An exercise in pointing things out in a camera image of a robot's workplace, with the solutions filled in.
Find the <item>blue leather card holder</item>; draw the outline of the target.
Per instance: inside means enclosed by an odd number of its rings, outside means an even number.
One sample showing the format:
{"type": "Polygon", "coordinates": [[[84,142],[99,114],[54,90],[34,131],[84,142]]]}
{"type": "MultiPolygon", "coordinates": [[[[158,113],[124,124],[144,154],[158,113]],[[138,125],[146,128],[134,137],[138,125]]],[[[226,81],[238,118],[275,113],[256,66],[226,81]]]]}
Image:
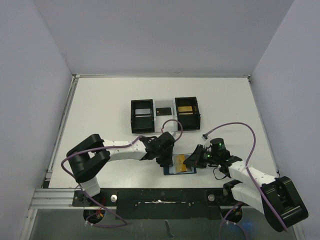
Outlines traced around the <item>blue leather card holder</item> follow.
{"type": "Polygon", "coordinates": [[[197,170],[194,167],[186,166],[184,161],[190,157],[191,154],[175,154],[172,156],[172,165],[163,166],[163,175],[164,176],[173,176],[173,175],[190,175],[196,174],[197,170]]]}

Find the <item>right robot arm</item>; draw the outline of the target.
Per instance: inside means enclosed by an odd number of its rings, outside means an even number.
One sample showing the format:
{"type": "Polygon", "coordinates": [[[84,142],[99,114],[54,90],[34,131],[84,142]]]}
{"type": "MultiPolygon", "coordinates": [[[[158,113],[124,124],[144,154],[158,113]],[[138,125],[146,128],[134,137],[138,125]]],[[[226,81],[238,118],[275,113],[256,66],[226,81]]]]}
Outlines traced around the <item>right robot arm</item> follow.
{"type": "Polygon", "coordinates": [[[188,167],[216,166],[231,181],[223,185],[223,196],[229,203],[242,202],[261,212],[269,225],[282,232],[308,218],[309,212],[293,181],[276,177],[250,167],[226,149],[222,138],[197,145],[183,162],[188,167]]]}

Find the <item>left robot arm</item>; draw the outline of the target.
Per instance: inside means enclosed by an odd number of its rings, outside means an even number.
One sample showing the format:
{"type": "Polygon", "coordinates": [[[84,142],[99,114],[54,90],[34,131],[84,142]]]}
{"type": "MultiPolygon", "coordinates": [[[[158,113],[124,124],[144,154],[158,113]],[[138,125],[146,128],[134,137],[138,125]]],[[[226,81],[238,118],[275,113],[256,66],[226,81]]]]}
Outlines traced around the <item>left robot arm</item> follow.
{"type": "Polygon", "coordinates": [[[92,134],[73,147],[61,162],[61,167],[87,196],[99,195],[101,188],[96,175],[107,162],[118,160],[156,160],[159,165],[172,165],[175,138],[173,133],[160,136],[138,136],[133,141],[110,141],[104,145],[99,134],[92,134]]]}

